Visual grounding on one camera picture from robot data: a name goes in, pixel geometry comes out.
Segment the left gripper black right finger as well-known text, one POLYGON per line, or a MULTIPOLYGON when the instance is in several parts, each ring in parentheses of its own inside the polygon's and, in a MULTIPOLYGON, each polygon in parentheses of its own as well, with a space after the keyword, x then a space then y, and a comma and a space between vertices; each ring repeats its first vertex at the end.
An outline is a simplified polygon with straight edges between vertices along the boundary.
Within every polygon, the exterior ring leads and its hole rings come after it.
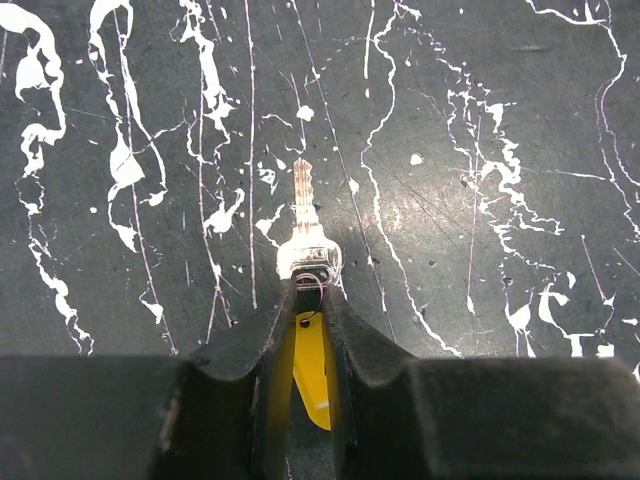
POLYGON ((635 479, 639 384, 612 359, 423 359, 323 296, 341 479, 635 479))

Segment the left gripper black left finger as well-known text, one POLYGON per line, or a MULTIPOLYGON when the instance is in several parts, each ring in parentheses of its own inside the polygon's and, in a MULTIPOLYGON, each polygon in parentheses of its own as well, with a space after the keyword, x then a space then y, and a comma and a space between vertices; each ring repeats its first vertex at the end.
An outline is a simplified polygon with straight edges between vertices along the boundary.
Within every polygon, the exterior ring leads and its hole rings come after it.
POLYGON ((290 424, 296 290, 223 330, 178 366, 152 479, 282 479, 290 424))

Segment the key with yellow tag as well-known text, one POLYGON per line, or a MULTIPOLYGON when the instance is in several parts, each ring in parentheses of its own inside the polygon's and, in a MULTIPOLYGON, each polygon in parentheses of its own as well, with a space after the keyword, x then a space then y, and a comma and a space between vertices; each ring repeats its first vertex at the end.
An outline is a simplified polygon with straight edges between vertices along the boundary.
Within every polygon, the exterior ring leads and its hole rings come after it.
POLYGON ((293 379, 310 421, 329 431, 330 407, 324 353, 324 298, 338 283, 342 251, 324 231, 312 185, 312 165, 299 158, 293 164, 295 223, 291 237, 277 251, 277 273, 296 288, 293 379))

